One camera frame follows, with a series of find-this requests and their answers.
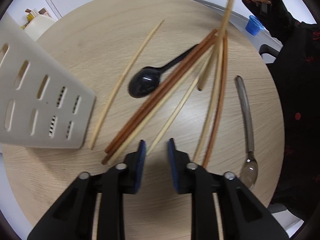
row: person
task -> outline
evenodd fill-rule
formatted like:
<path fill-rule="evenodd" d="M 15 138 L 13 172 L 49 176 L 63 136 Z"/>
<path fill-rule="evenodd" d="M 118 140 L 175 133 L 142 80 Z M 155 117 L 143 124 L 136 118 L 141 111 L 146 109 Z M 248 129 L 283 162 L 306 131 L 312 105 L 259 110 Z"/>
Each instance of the person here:
<path fill-rule="evenodd" d="M 242 0 L 283 47 L 269 71 L 281 101 L 285 149 L 271 203 L 305 222 L 320 201 L 320 27 L 294 19 L 282 0 Z M 263 2 L 271 5 L 260 14 Z"/>

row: wood grain surface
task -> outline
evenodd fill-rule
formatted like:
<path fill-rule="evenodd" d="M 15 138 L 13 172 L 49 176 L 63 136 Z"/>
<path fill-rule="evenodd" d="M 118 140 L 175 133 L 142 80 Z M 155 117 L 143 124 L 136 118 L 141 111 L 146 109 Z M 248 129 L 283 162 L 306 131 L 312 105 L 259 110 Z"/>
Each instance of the wood grain surface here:
<path fill-rule="evenodd" d="M 118 76 L 149 31 L 164 18 L 166 21 L 161 29 L 124 81 L 94 150 L 89 150 L 94 126 Z M 108 167 L 100 163 L 105 157 L 103 150 L 145 100 L 129 96 L 127 85 L 130 78 L 142 67 L 159 67 L 169 62 L 199 43 L 213 28 L 218 28 L 220 21 L 221 16 L 192 0 L 94 0 L 70 12 L 43 34 L 38 43 L 92 88 L 97 100 L 82 149 L 3 146 L 9 183 L 32 225 L 80 172 L 88 171 L 94 175 L 107 170 Z M 264 205 L 268 205 L 283 159 L 284 126 L 280 101 L 271 75 L 252 44 L 233 25 L 229 24 L 227 31 L 226 95 L 208 171 L 239 174 L 246 158 L 241 107 L 234 84 L 235 76 L 240 75 L 249 97 L 255 155 L 259 164 L 253 192 Z M 125 153 L 135 151 L 140 139 L 151 144 L 197 72 L 191 74 Z M 177 149 L 193 157 L 209 103 L 213 76 L 212 72 L 202 92 L 193 91 L 172 126 L 146 158 L 138 194 L 124 196 L 127 239 L 190 239 L 191 196 L 177 195 L 173 189 L 166 141 L 173 137 Z"/>

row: chopstick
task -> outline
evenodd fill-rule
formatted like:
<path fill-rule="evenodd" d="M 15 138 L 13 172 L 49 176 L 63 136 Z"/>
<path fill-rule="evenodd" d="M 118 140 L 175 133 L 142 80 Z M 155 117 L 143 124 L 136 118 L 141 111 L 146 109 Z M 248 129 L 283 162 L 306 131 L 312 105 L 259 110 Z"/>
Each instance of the chopstick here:
<path fill-rule="evenodd" d="M 176 82 L 188 71 L 189 68 L 206 52 L 210 46 L 215 42 L 216 29 L 212 30 L 207 37 L 196 46 L 187 57 L 180 63 L 180 65 L 163 81 L 160 86 L 151 94 L 151 96 L 142 104 L 142 106 L 135 112 L 127 124 L 117 134 L 109 146 L 105 149 L 105 153 L 112 155 L 125 141 L 125 139 L 134 131 L 139 123 L 151 112 L 155 105 L 162 97 L 174 86 Z"/>
<path fill-rule="evenodd" d="M 212 132 L 210 136 L 210 141 L 207 147 L 206 154 L 204 156 L 204 160 L 202 162 L 202 166 L 204 168 L 206 168 L 209 164 L 211 154 L 212 154 L 212 149 L 214 147 L 215 139 L 218 133 L 218 127 L 219 127 L 221 116 L 222 116 L 224 95 L 226 91 L 227 67 L 228 67 L 228 38 L 225 35 L 223 38 L 223 60 L 222 60 L 220 95 L 219 95 L 218 107 L 217 107 L 217 111 L 215 114 L 215 119 L 212 127 Z"/>
<path fill-rule="evenodd" d="M 219 55 L 218 55 L 218 60 L 217 60 L 214 85 L 212 86 L 211 97 L 210 97 L 210 102 L 209 102 L 209 106 L 208 106 L 208 110 L 207 110 L 207 115 L 206 115 L 206 118 L 204 121 L 204 125 L 202 127 L 201 135 L 198 140 L 195 154 L 193 156 L 194 163 L 198 162 L 198 158 L 200 156 L 201 150 L 204 146 L 204 143 L 205 143 L 205 140 L 207 138 L 207 134 L 208 134 L 208 131 L 210 128 L 212 115 L 213 115 L 213 112 L 215 110 L 215 107 L 216 107 L 216 104 L 218 101 L 220 78 L 221 78 L 221 71 L 222 71 L 222 52 L 223 52 L 222 44 L 220 45 L 220 48 L 216 48 L 216 50 L 219 51 Z"/>
<path fill-rule="evenodd" d="M 213 53 L 211 55 L 211 58 L 209 60 L 208 66 L 206 67 L 204 74 L 202 75 L 199 84 L 198 84 L 198 90 L 201 91 L 204 88 L 204 85 L 208 79 L 208 76 L 210 75 L 211 69 L 212 69 L 212 62 L 214 62 L 215 58 L 217 57 L 219 53 L 219 46 L 222 42 L 223 35 L 225 33 L 225 30 L 227 28 L 228 22 L 229 22 L 229 17 L 232 11 L 232 6 L 233 6 L 234 0 L 228 0 L 228 4 L 226 7 L 226 10 L 224 12 L 224 16 L 221 21 L 221 25 L 219 27 L 219 32 L 218 32 L 218 37 L 216 41 L 216 49 L 213 48 Z"/>
<path fill-rule="evenodd" d="M 189 70 L 174 84 L 170 91 L 159 101 L 159 103 L 152 109 L 152 111 L 143 119 L 143 121 L 137 126 L 137 128 L 128 136 L 128 138 L 122 143 L 122 145 L 117 149 L 117 151 L 111 156 L 107 155 L 103 160 L 102 164 L 113 165 L 114 161 L 121 155 L 124 149 L 129 145 L 129 143 L 137 136 L 137 134 L 143 129 L 143 127 L 150 121 L 150 119 L 156 114 L 156 112 L 163 106 L 163 104 L 172 96 L 172 94 L 180 87 L 180 85 L 187 79 L 187 77 L 192 73 L 194 68 L 204 59 L 205 54 L 203 54 L 194 65 L 189 68 Z"/>
<path fill-rule="evenodd" d="M 200 61 L 202 61 L 202 59 L 206 56 L 207 53 L 204 53 L 201 58 L 199 59 Z M 201 69 L 199 70 L 196 78 L 194 79 L 194 81 L 192 82 L 192 84 L 190 85 L 190 87 L 188 88 L 187 92 L 185 93 L 185 95 L 183 96 L 183 98 L 181 99 L 180 103 L 178 104 L 178 106 L 176 107 L 176 109 L 173 111 L 173 113 L 171 114 L 170 118 L 167 120 L 167 122 L 165 123 L 165 125 L 162 127 L 162 129 L 160 130 L 160 132 L 158 133 L 158 135 L 156 136 L 156 138 L 153 140 L 152 144 L 150 145 L 148 151 L 147 151 L 147 156 L 152 152 L 152 150 L 154 149 L 154 147 L 158 144 L 158 142 L 162 139 L 162 137 L 164 136 L 164 134 L 167 132 L 167 130 L 169 129 L 169 127 L 171 126 L 171 124 L 173 123 L 174 119 L 177 117 L 177 115 L 179 114 L 179 112 L 181 111 L 181 109 L 183 108 L 184 104 L 186 103 L 186 101 L 189 99 L 191 93 L 193 92 L 193 90 L 195 89 L 204 69 L 205 66 L 207 65 L 209 61 L 209 58 L 205 61 L 205 63 L 203 64 L 203 66 L 201 67 Z"/>
<path fill-rule="evenodd" d="M 98 134 L 100 132 L 101 126 L 103 124 L 103 121 L 105 119 L 105 117 L 107 116 L 107 113 L 110 110 L 110 107 L 125 79 L 125 77 L 127 76 L 127 74 L 129 73 L 130 69 L 132 68 L 132 66 L 134 65 L 134 63 L 137 61 L 138 57 L 140 56 L 141 52 L 144 50 L 144 48 L 146 47 L 146 45 L 149 43 L 149 41 L 152 39 L 152 37 L 154 36 L 154 34 L 156 33 L 156 31 L 160 28 L 160 26 L 162 25 L 162 23 L 164 22 L 164 19 L 159 22 L 156 27 L 153 28 L 153 30 L 149 33 L 149 35 L 145 38 L 145 40 L 143 41 L 143 43 L 141 44 L 140 48 L 136 51 L 136 53 L 133 55 L 133 57 L 131 58 L 130 62 L 128 63 L 128 65 L 126 66 L 126 68 L 124 69 L 124 71 L 122 72 L 122 74 L 120 75 L 116 85 L 114 86 L 108 101 L 106 103 L 106 105 L 104 106 L 102 113 L 100 115 L 100 118 L 98 120 L 98 123 L 96 124 L 96 127 L 94 128 L 93 131 L 93 135 L 91 137 L 91 140 L 89 142 L 89 149 L 93 149 L 94 144 L 97 140 Z"/>

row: yellow object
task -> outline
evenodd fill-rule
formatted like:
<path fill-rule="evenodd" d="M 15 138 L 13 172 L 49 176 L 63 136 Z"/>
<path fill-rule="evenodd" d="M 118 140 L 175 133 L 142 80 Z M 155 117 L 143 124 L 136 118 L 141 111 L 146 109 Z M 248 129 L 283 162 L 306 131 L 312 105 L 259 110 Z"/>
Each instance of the yellow object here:
<path fill-rule="evenodd" d="M 28 22 L 31 22 L 32 19 L 34 19 L 34 16 L 33 16 L 31 13 L 29 13 L 29 14 L 27 15 L 27 20 L 28 20 Z"/>

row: black plastic spoon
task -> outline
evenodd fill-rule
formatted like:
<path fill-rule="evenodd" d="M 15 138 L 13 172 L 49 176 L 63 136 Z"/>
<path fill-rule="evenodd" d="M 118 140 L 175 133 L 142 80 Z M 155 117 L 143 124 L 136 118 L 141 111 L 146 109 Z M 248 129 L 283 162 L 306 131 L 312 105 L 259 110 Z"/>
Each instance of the black plastic spoon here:
<path fill-rule="evenodd" d="M 142 98 L 152 93 L 160 84 L 161 75 L 182 61 L 194 48 L 191 47 L 163 67 L 144 67 L 129 82 L 128 92 L 134 98 Z"/>

